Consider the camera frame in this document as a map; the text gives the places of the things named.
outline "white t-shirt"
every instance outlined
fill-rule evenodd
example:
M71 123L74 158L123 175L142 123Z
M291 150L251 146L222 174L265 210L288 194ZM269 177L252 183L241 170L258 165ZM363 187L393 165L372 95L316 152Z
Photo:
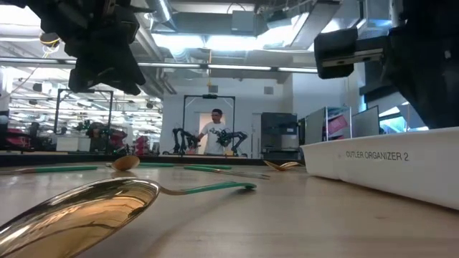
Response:
M218 132L222 132L225 129L224 123L214 123L210 122L202 128L202 134L207 135L207 144L206 144L206 154L217 154L217 155L223 155L224 154L224 148L223 146L217 142Z

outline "white plastic container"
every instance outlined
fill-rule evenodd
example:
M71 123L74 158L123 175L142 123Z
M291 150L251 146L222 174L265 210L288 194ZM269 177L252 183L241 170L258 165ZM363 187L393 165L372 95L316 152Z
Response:
M311 175L459 209L459 128L301 146Z

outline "man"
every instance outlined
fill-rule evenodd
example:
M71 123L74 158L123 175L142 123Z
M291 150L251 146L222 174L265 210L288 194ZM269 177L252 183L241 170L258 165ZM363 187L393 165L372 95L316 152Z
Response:
M205 155L223 155L224 148L221 144L217 142L218 135L225 129L224 123L220 120L222 119L223 112L215 108L212 111L212 122L206 124L202 128L202 132L198 135L198 139L201 140L205 135L207 135L207 144Z

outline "table surface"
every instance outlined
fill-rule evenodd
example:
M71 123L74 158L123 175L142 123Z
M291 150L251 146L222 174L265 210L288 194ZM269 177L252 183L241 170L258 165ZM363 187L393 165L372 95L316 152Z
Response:
M114 176L97 171L0 176L0 223L63 191ZM128 176L188 188L252 182L225 189L161 194L135 221L80 257L457 257L459 212L351 184L310 177L304 168L269 181L183 168L137 168Z

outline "spoon handle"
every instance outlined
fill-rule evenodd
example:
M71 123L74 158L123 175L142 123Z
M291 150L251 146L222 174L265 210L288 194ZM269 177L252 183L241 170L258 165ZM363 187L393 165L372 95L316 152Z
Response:
M161 187L161 191L168 195L185 195L185 194L197 194L204 191L213 191L213 190L220 190L225 188L232 188L232 187L245 187L246 189L254 189L257 185L253 183L238 183L233 181L223 182L223 183L216 183L208 186L200 186L196 188L189 188L189 189L182 189L182 190L169 190L167 188Z

